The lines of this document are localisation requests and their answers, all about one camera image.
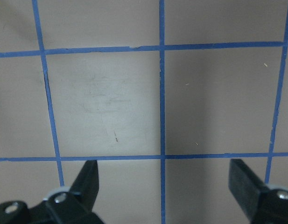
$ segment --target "screw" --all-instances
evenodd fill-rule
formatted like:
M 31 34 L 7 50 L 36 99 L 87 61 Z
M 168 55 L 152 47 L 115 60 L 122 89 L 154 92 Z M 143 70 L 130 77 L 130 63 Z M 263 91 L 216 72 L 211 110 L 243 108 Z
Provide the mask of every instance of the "screw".
M 284 190 L 279 190 L 277 192 L 277 195 L 280 199 L 288 200 L 288 192 L 286 192 Z
M 57 197 L 55 197 L 55 203 L 61 203 L 65 201 L 66 197 L 67 197 L 66 193 L 58 195 Z
M 18 203 L 14 202 L 13 204 L 6 207 L 5 213 L 10 214 L 12 212 L 15 212 L 17 209 L 18 209 Z

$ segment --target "vertical blue line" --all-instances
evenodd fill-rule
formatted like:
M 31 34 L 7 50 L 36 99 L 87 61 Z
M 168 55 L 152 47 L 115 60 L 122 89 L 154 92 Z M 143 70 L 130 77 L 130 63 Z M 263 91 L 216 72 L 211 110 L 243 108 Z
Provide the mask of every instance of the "vertical blue line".
M 265 183 L 269 182 L 269 177 L 270 177 L 271 163 L 272 163 L 273 152 L 274 152 L 275 130 L 276 130 L 276 126 L 278 123 L 278 116 L 279 116 L 279 108 L 280 108 L 282 87 L 283 87 L 284 74 L 285 74 L 287 51 L 288 51 L 288 10 L 287 10 L 287 17 L 286 17 L 286 25 L 285 25 L 285 33 L 284 33 L 284 46 L 282 49 L 278 88 L 277 88 L 277 92 L 276 92 L 275 105 L 274 105 L 273 125 L 272 125 L 272 130 L 271 130 L 271 135 L 270 135 L 269 156 L 267 157 Z
M 56 164 L 57 164 L 58 173 L 59 173 L 60 185 L 64 186 L 62 164 L 61 164 L 61 159 L 60 159 L 58 138 L 56 135 L 56 123 L 55 123 L 55 116 L 54 116 L 54 111 L 53 111 L 53 107 L 52 107 L 51 95 L 50 95 L 48 69 L 47 69 L 45 49 L 44 49 L 44 44 L 43 44 L 43 39 L 42 39 L 41 23 L 40 23 L 40 16 L 39 16 L 37 0 L 32 0 L 32 4 L 33 4 L 37 37 L 38 37 L 38 44 L 39 44 L 40 55 L 41 55 L 42 69 L 43 69 L 43 74 L 44 74 L 45 91 L 46 91 L 46 97 L 47 97 L 47 103 L 48 103 L 50 127 L 51 127 L 51 133 L 52 133 L 52 138 L 53 138 L 54 148 L 55 148 L 55 154 L 56 154 Z
M 161 122 L 161 216 L 166 223 L 166 139 L 165 139 L 165 16 L 164 0 L 159 1 L 160 122 Z

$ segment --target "grid square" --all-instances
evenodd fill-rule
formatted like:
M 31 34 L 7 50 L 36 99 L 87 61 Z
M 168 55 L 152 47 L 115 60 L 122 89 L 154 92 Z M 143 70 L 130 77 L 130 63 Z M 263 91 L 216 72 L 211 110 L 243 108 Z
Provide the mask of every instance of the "grid square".
M 62 162 L 71 185 L 84 162 Z M 99 161 L 99 193 L 93 211 L 108 224 L 159 224 L 160 161 Z
M 278 124 L 276 126 L 274 151 L 288 152 L 288 55 L 286 59 L 286 70 L 283 80 Z
M 40 57 L 0 58 L 0 157 L 55 157 Z
M 0 52 L 39 50 L 31 1 L 0 0 Z
M 159 44 L 157 0 L 41 0 L 45 48 Z
M 267 152 L 281 48 L 166 52 L 167 154 Z
M 47 60 L 61 156 L 160 153 L 158 52 Z
M 283 41 L 287 0 L 166 0 L 166 44 Z
M 274 157 L 269 183 L 288 188 L 288 157 Z
M 244 158 L 264 179 L 266 158 Z M 166 223 L 248 223 L 228 189 L 230 159 L 166 160 Z
M 21 200 L 33 207 L 59 186 L 56 162 L 0 162 L 0 203 Z

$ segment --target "blue grid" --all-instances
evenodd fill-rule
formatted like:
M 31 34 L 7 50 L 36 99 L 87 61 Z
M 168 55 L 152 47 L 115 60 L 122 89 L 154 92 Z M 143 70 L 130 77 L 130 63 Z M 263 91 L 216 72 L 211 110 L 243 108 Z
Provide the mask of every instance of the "blue grid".
M 85 161 L 85 160 L 160 160 L 161 161 L 161 215 L 162 224 L 166 223 L 165 211 L 165 161 L 170 159 L 205 159 L 205 158 L 248 158 L 248 157 L 263 157 L 267 158 L 267 168 L 265 182 L 269 182 L 270 170 L 273 157 L 288 157 L 286 153 L 274 152 L 275 131 L 278 122 L 279 107 L 281 102 L 281 92 L 283 86 L 284 72 L 286 66 L 286 56 L 288 52 L 288 10 L 286 17 L 286 25 L 284 32 L 284 40 L 282 42 L 229 42 L 229 43 L 208 43 L 208 44 L 181 44 L 181 45 L 165 45 L 165 0 L 159 1 L 159 45 L 141 46 L 136 48 L 125 47 L 95 47 L 95 48 L 71 48 L 71 49 L 45 49 L 42 40 L 42 29 L 40 16 L 38 11 L 37 0 L 32 0 L 35 27 L 37 31 L 39 50 L 32 51 L 17 51 L 17 52 L 0 52 L 0 58 L 5 57 L 25 57 L 25 56 L 40 56 L 42 61 L 43 75 L 45 81 L 45 90 L 48 101 L 49 120 L 53 143 L 55 148 L 55 157 L 13 157 L 0 158 L 0 161 L 56 161 L 60 185 L 64 185 L 63 171 L 61 161 Z M 274 106 L 274 116 L 272 131 L 270 136 L 269 151 L 267 153 L 227 153 L 227 154 L 185 154 L 185 155 L 166 155 L 165 154 L 165 51 L 168 50 L 195 50 L 195 49 L 228 49 L 228 48 L 254 48 L 254 47 L 282 47 L 282 57 L 280 64 L 280 73 L 277 86 L 277 93 Z M 56 124 L 51 101 L 48 68 L 46 55 L 55 54 L 76 54 L 76 53 L 91 53 L 91 52 L 133 52 L 133 51 L 159 51 L 160 52 L 160 123 L 161 123 L 161 153 L 160 155 L 130 155 L 130 156 L 87 156 L 87 157 L 62 157 L 60 156 Z

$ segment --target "silver bolt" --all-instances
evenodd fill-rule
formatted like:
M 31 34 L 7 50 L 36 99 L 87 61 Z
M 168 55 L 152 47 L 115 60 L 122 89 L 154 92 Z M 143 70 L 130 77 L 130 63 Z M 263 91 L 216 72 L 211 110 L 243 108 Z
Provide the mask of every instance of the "silver bolt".
M 277 195 L 280 199 L 288 200 L 288 192 L 286 192 L 284 190 L 279 190 L 277 192 Z
M 5 212 L 7 214 L 10 214 L 12 212 L 15 212 L 17 209 L 18 209 L 18 203 L 14 202 L 13 204 L 11 204 L 8 207 L 6 207 Z
M 57 197 L 55 197 L 55 203 L 61 203 L 65 201 L 66 197 L 67 197 L 66 193 L 58 195 Z

